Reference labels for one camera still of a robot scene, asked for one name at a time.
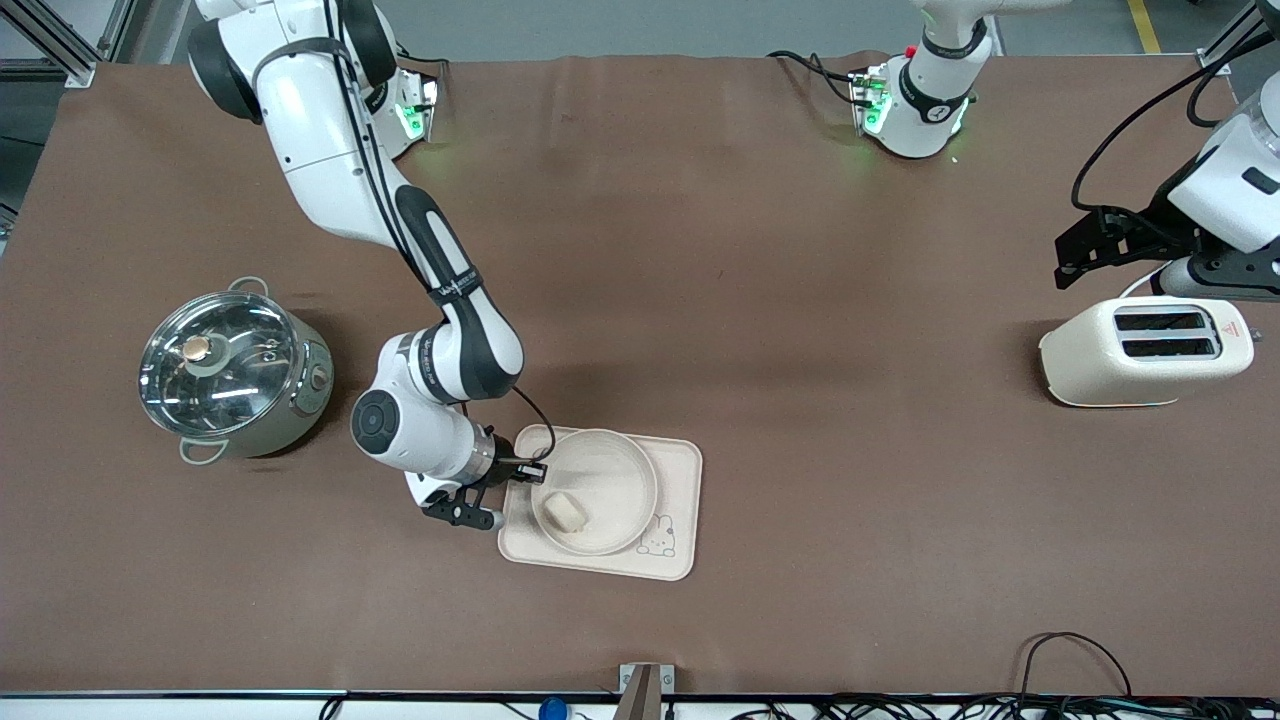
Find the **yellow floor line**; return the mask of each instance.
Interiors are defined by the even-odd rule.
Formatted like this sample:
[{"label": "yellow floor line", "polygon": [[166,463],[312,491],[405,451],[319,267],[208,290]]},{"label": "yellow floor line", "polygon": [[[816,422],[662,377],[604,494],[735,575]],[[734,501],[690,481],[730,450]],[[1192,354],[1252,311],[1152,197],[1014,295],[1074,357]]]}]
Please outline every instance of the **yellow floor line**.
[{"label": "yellow floor line", "polygon": [[1156,40],[1156,28],[1151,26],[1147,4],[1142,0],[1129,0],[1129,14],[1133,15],[1133,24],[1138,28],[1142,51],[1147,54],[1160,53],[1160,41]]}]

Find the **beige tray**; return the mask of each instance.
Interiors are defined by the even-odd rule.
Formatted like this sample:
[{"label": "beige tray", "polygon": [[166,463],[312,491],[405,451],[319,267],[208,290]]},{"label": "beige tray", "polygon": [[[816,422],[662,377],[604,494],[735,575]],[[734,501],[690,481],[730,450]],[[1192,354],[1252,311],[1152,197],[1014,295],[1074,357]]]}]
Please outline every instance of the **beige tray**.
[{"label": "beige tray", "polygon": [[[576,432],[576,428],[556,428],[557,437],[562,439]],[[694,569],[694,547],[698,541],[703,454],[696,445],[682,439],[627,437],[649,454],[658,470],[658,509],[639,541],[611,555],[582,556],[566,552],[538,527],[530,502],[530,486],[511,483],[502,506],[507,524],[498,530],[498,550],[502,556],[513,562],[652,580],[671,582],[687,575]],[[544,425],[530,425],[516,437],[516,454],[527,457],[547,447],[549,439]],[[552,455],[548,465],[554,464],[556,456]]]}]

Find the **robotic arm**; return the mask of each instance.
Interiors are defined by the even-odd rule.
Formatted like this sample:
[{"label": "robotic arm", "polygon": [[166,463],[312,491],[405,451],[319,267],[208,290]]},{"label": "robotic arm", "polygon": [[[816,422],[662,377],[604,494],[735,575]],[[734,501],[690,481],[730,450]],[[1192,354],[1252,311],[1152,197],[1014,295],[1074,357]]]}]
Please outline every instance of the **robotic arm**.
[{"label": "robotic arm", "polygon": [[867,69],[855,82],[856,127],[890,152],[928,158],[960,131],[969,91],[991,58],[986,15],[1034,13],[1070,0],[910,0],[924,14],[914,54]]},{"label": "robotic arm", "polygon": [[[365,99],[401,72],[371,0],[210,0],[189,41],[205,92],[261,123],[302,211],[321,228],[396,249],[444,318],[389,340],[352,434],[403,470],[422,511],[454,525],[500,527],[480,507],[488,487],[540,482],[536,460],[456,410],[502,397],[524,368],[516,332],[484,288],[439,205],[396,169]],[[475,491],[467,500],[467,491]]]},{"label": "robotic arm", "polygon": [[[1280,24],[1280,15],[1263,17]],[[1144,210],[1101,206],[1062,233],[1057,287],[1108,265],[1169,260],[1152,278],[1157,295],[1280,301],[1277,129],[1280,73],[1217,126]]]}]

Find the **pot lid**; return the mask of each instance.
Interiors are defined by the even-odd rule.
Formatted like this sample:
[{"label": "pot lid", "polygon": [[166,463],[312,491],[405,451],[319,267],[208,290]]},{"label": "pot lid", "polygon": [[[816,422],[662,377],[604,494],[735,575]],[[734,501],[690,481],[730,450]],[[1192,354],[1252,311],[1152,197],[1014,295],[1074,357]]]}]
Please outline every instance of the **pot lid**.
[{"label": "pot lid", "polygon": [[197,297],[151,334],[138,372],[142,406],[186,437],[228,433],[275,405],[292,379],[296,346],[284,310],[261,295]]}]

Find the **stainless steel pot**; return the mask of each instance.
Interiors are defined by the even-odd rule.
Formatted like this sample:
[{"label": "stainless steel pot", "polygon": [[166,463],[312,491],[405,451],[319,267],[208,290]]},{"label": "stainless steel pot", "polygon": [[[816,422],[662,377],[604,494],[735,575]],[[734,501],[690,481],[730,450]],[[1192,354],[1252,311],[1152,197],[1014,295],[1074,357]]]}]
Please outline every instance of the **stainless steel pot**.
[{"label": "stainless steel pot", "polygon": [[[255,283],[261,293],[242,290]],[[142,352],[142,407],[182,438],[178,452],[192,465],[288,447],[329,402],[328,346],[269,292],[246,277],[197,297],[169,315]],[[211,455],[196,459],[196,448]]]}]

